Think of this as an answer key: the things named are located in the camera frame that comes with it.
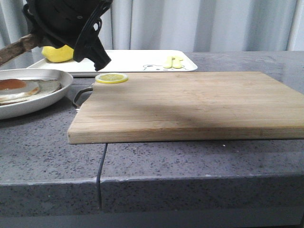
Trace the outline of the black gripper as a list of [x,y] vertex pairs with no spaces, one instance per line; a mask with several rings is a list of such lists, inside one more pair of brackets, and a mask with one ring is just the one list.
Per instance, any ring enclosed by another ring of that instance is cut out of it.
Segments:
[[99,71],[111,61],[98,37],[101,16],[111,4],[111,0],[27,0],[23,14],[29,31],[39,37],[38,47],[68,45],[74,49],[74,61],[87,58]]

